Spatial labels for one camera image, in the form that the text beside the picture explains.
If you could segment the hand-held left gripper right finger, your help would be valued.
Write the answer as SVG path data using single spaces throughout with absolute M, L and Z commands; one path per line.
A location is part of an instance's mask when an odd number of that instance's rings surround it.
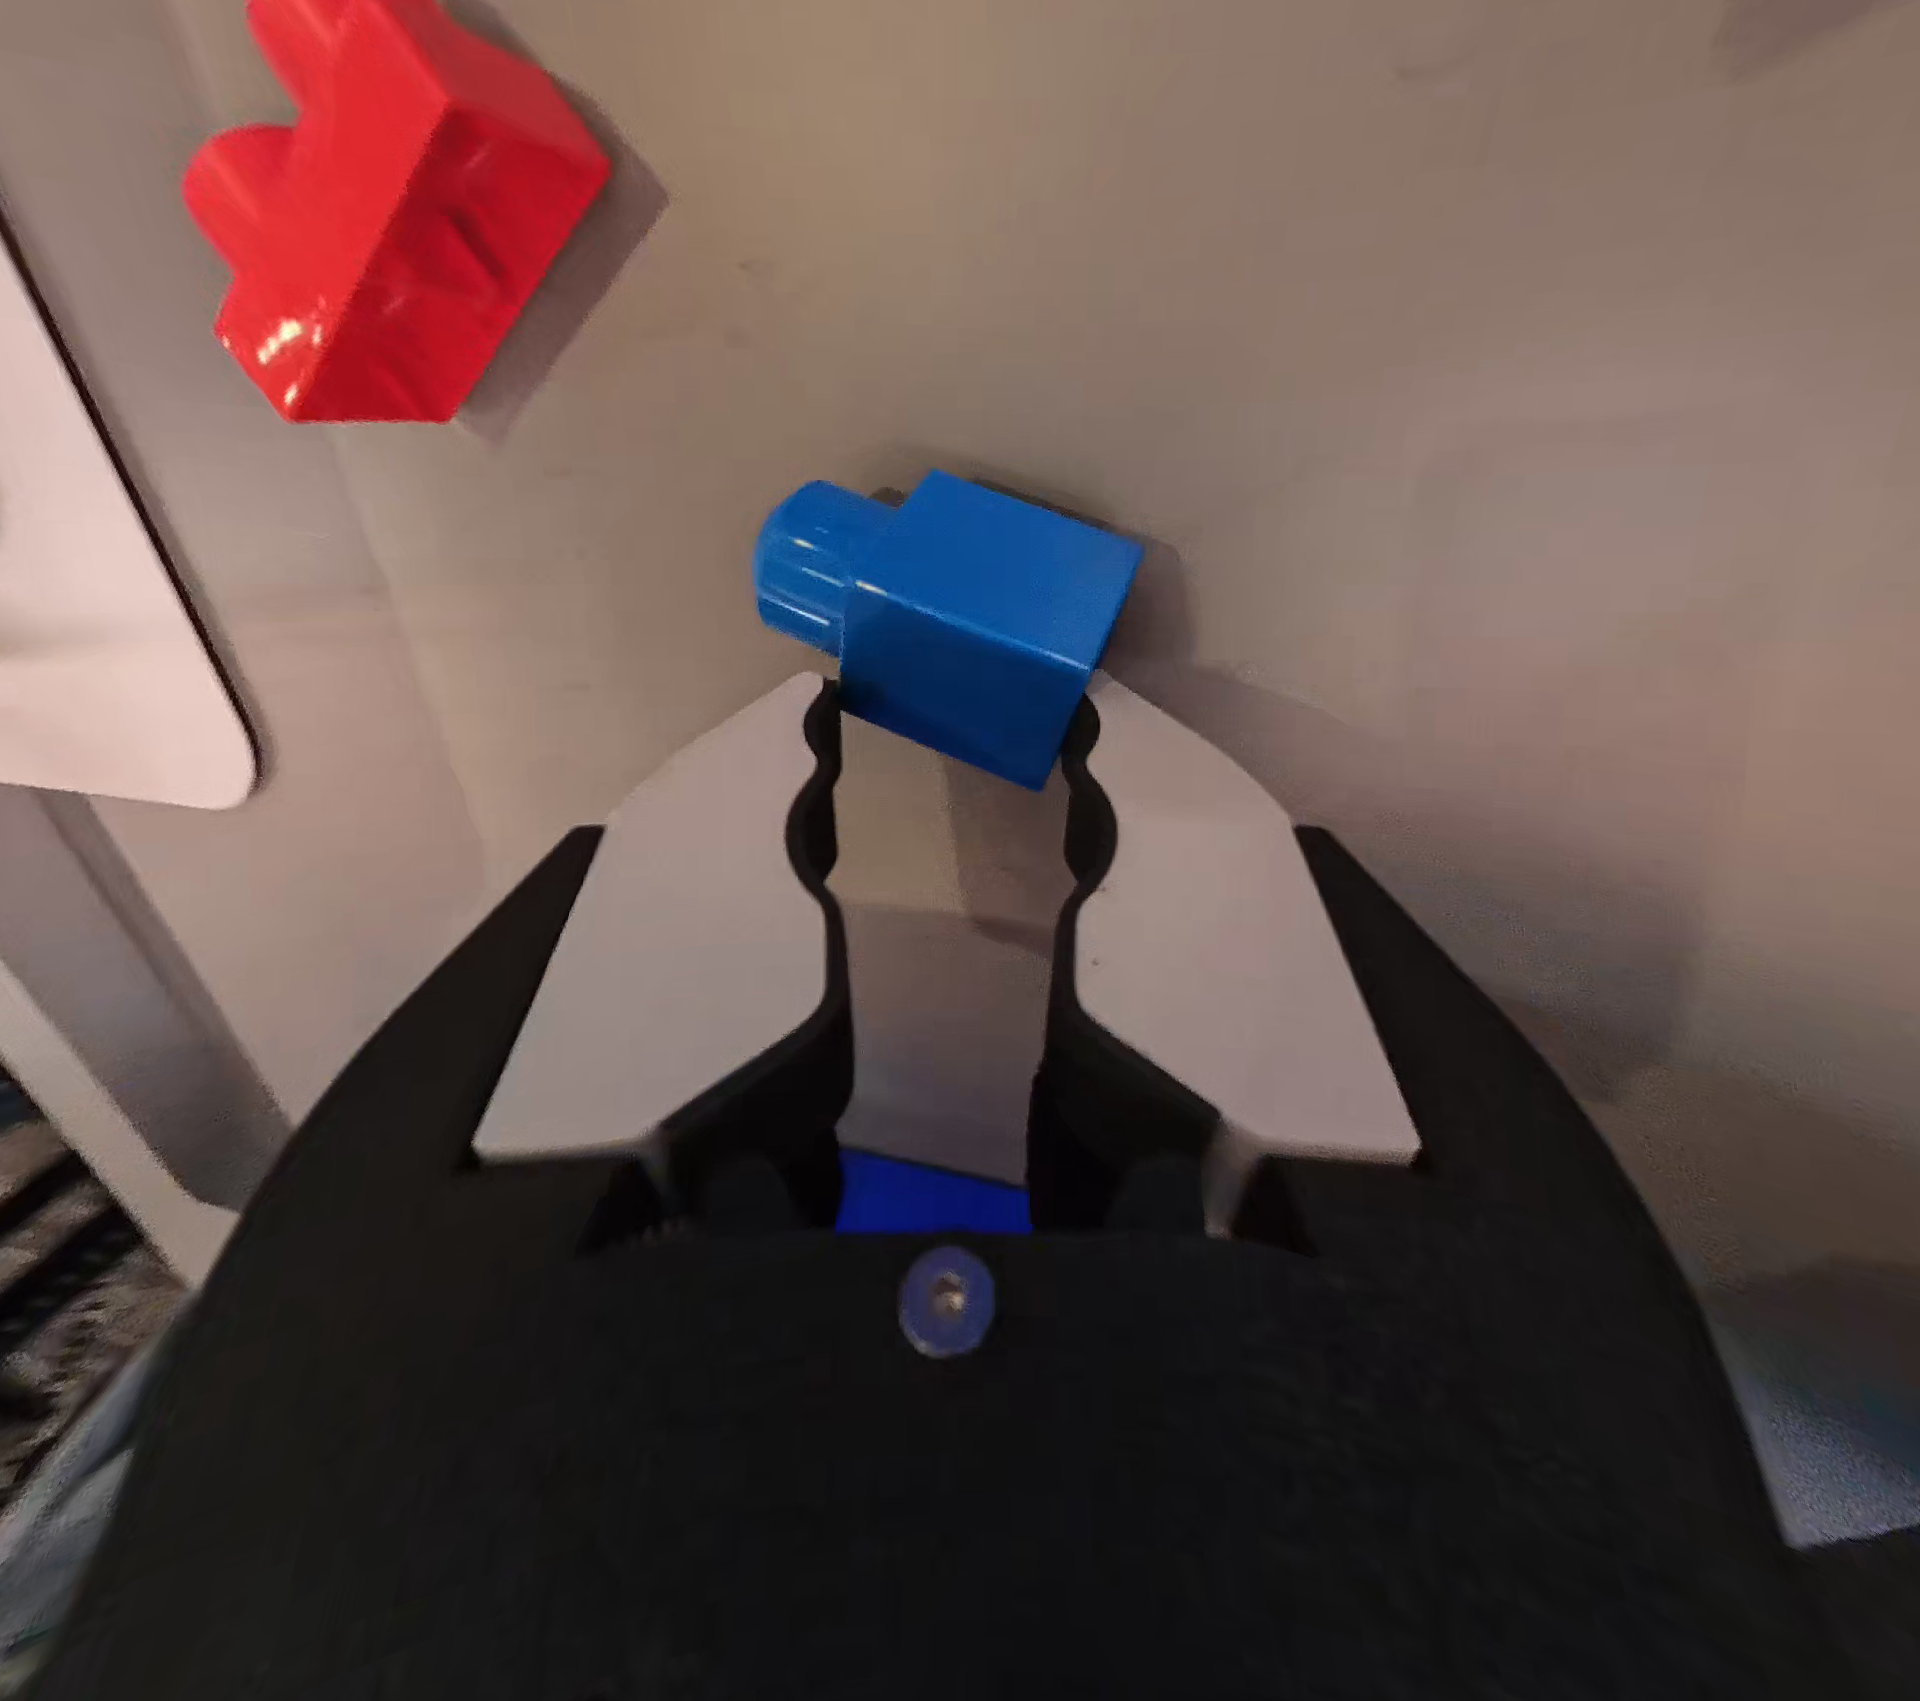
M 1043 1105 L 1102 1179 L 1199 1165 L 1240 1201 L 1269 1162 L 1410 1169 L 1423 1139 L 1282 803 L 1126 687 L 1063 745 L 1068 901 Z

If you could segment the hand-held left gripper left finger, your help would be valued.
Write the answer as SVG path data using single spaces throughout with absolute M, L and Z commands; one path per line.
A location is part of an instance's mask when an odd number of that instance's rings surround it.
M 622 800 L 474 1131 L 481 1161 L 639 1161 L 665 1192 L 748 1156 L 837 1177 L 854 1084 L 841 742 L 838 685 L 797 675 Z

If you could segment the blue one-stud block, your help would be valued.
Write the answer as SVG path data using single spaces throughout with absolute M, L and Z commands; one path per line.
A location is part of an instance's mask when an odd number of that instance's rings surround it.
M 847 714 L 1029 791 L 1053 775 L 1145 558 L 943 470 L 896 504 L 805 484 L 753 554 L 762 622 L 835 661 Z

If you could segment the red two-stud block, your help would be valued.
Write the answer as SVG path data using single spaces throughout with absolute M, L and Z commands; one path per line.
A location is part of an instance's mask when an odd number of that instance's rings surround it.
M 441 0 L 247 18 L 296 115 L 218 133 L 182 174 L 231 273 L 215 334 L 290 424 L 447 424 L 613 158 L 541 65 Z

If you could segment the white wooden document stand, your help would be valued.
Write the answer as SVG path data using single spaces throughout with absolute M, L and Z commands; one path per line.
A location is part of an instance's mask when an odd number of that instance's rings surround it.
M 3 782 L 231 813 L 260 745 L 159 517 L 3 220 Z

